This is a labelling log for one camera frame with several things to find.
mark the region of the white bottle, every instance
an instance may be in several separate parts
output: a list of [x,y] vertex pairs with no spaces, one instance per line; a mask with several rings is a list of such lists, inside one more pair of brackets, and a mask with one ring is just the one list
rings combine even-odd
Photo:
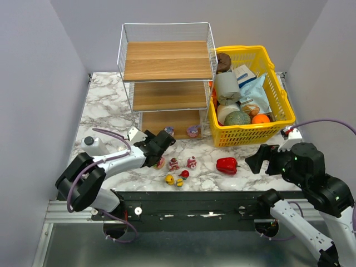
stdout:
[[109,150],[99,137],[87,136],[83,138],[80,147],[91,157],[109,154]]

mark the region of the melon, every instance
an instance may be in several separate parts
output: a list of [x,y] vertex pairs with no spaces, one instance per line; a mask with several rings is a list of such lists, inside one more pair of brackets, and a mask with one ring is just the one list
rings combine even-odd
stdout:
[[243,111],[233,111],[228,114],[224,121],[224,126],[251,124],[251,118]]

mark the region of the yellow toy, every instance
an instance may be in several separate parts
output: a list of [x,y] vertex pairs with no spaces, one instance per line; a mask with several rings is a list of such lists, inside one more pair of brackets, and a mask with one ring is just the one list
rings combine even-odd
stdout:
[[166,176],[165,181],[166,181],[167,184],[173,185],[173,184],[174,184],[173,175],[168,174],[168,175]]
[[182,187],[183,186],[183,179],[178,179],[177,183],[176,183],[176,186]]

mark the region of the plastic bag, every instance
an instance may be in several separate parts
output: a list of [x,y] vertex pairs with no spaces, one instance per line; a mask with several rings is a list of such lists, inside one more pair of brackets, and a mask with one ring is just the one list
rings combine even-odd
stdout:
[[257,114],[266,114],[272,117],[272,110],[263,83],[266,74],[261,75],[257,79],[245,84],[241,89],[241,110],[247,113],[251,118]]

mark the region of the metal floor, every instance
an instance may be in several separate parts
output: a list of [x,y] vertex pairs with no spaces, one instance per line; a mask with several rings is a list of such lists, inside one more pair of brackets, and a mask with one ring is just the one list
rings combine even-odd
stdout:
[[[323,222],[313,225],[328,235]],[[290,234],[282,226],[278,237]],[[101,224],[57,224],[44,265],[305,267],[317,266],[317,261],[297,239],[268,241],[254,232],[141,233],[132,244],[117,244],[105,240]]]

